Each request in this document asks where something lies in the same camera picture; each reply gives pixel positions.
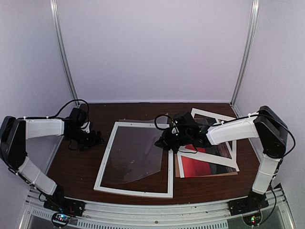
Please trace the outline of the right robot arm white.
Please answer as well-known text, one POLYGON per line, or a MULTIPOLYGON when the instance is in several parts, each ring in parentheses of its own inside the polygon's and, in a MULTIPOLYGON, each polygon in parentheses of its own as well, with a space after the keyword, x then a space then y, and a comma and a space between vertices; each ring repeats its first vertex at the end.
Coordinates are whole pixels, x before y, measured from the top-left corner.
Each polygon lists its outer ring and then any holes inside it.
POLYGON ((286 156, 287 138, 290 132, 286 124, 268 106, 248 116, 222 123, 199 123, 190 112, 175 115, 169 127, 162 128, 156 147, 172 150, 192 145, 194 148, 208 148, 225 142, 247 138, 258 138, 263 147, 263 159, 252 186, 252 194, 244 200, 247 210, 255 210, 263 202, 265 194, 281 161, 286 156))

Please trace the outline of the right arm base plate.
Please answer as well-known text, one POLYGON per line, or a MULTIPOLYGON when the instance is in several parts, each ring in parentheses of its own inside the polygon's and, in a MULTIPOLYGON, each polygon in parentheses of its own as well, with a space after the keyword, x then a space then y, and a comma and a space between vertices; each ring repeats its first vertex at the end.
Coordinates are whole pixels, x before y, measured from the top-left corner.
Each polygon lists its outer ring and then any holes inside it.
POLYGON ((228 202, 228 207, 231 216, 245 214, 252 211, 258 211, 268 206, 269 203, 267 201, 266 194, 256 193, 252 189, 249 191, 247 197, 230 200, 228 202))

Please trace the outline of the white picture frame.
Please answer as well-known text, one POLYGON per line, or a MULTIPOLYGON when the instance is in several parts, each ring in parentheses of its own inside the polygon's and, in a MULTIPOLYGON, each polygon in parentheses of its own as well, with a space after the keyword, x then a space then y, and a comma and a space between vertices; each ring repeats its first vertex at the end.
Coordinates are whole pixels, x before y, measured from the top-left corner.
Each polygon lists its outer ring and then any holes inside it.
POLYGON ((115 122, 110 138, 108 140, 107 146, 104 151, 104 155, 102 158, 102 162, 98 171, 98 175, 94 184, 94 190, 95 191, 101 191, 111 194, 117 194, 117 195, 125 195, 125 196, 135 196, 135 197, 144 197, 144 198, 173 198, 173 152, 171 150, 164 151, 163 155, 167 155, 168 157, 168 165, 167 165, 167 190, 166 192, 148 192, 148 191, 139 191, 139 190, 127 190, 124 188, 118 188, 118 185, 106 185, 102 183, 102 177, 104 174, 105 166, 107 164, 107 160, 109 157, 109 153, 111 150, 112 142, 115 137, 116 129, 119 125, 128 126, 133 125, 134 127, 151 127, 151 123, 132 123, 132 122, 115 122))

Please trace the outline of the clear acrylic sheet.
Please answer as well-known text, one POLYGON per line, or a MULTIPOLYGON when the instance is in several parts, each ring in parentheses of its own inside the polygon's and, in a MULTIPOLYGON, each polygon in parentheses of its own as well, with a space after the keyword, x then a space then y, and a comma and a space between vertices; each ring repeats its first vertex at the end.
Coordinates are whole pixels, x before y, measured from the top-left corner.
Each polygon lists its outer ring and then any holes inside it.
POLYGON ((161 171, 163 149, 154 143, 162 131, 151 127, 119 125, 105 166, 102 183, 127 184, 161 171))

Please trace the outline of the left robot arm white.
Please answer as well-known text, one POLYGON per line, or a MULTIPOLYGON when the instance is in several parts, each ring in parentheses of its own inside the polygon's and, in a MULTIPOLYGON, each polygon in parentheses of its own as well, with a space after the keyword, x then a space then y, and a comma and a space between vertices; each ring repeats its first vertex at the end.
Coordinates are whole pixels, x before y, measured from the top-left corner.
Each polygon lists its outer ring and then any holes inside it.
POLYGON ((102 145, 104 140, 100 131, 92 130, 92 123, 85 115, 70 115, 66 118, 4 118, 0 128, 0 157, 8 170, 43 194, 51 196, 50 204, 58 212, 64 212, 69 204, 61 196, 62 187, 46 176, 30 160, 26 151, 27 140, 46 136, 64 136, 75 141, 80 151, 102 145))

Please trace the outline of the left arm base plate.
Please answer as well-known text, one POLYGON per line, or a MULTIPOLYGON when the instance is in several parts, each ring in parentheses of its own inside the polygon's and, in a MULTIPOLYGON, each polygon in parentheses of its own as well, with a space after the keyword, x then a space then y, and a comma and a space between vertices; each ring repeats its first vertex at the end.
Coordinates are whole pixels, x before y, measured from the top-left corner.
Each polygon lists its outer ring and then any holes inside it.
POLYGON ((64 196, 64 189, 61 186, 57 186, 52 195, 40 191, 40 196, 43 195, 45 200, 43 201, 43 207, 72 217, 82 217, 85 202, 80 200, 69 199, 64 196))

